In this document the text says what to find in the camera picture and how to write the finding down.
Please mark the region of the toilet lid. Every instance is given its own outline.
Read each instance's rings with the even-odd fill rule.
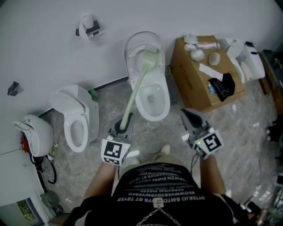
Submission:
[[[63,113],[64,115],[83,114],[84,108],[81,103],[61,92],[53,92],[48,97],[49,104],[56,111]]]

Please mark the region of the toilet paper holder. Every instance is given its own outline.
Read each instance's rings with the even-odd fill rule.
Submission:
[[[98,21],[95,20],[95,21],[93,21],[93,27],[87,28],[85,32],[86,32],[86,34],[88,35],[88,34],[94,32],[94,31],[98,30],[99,28],[100,28],[100,26],[99,26],[99,24],[98,24]],[[96,32],[94,32],[92,35],[95,36],[95,35],[98,34],[98,33],[99,33],[99,31],[96,31]],[[76,29],[76,36],[79,36],[79,35],[80,35],[79,28],[77,28],[77,29]]]

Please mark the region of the toilet brush handle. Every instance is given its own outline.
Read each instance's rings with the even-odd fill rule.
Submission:
[[[126,110],[125,110],[123,119],[122,119],[121,124],[120,124],[120,130],[124,130],[124,129],[126,128],[130,111],[131,111],[131,109],[132,109],[134,100],[135,100],[136,95],[137,95],[137,93],[138,93],[138,89],[139,89],[139,87],[141,86],[142,80],[143,80],[143,78],[145,77],[146,73],[147,73],[147,70],[145,70],[145,71],[139,76],[138,81],[137,81],[136,85],[134,86],[134,91],[133,91],[133,93],[132,93],[132,95],[131,95],[131,97],[130,97],[130,100],[129,100],[128,105],[127,105],[127,108],[126,108]]]

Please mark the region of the black t-shirt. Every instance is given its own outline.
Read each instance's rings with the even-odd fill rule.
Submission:
[[[64,225],[230,226],[227,199],[199,189],[183,166],[151,163],[126,172],[112,197],[83,201]]]

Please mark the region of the toilet brush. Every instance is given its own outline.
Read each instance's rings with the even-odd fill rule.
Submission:
[[[145,77],[146,73],[154,69],[158,63],[160,55],[160,47],[155,43],[149,43],[144,50],[144,56],[143,56],[143,64],[142,64],[142,70],[141,75],[138,78],[138,81],[134,87],[134,91],[130,97],[130,100],[128,102],[127,108],[125,110],[122,122],[120,124],[120,131],[124,130],[126,128],[129,114],[131,111],[131,108],[133,106],[134,100],[136,98],[136,95],[138,93],[138,89],[142,83],[143,78]]]

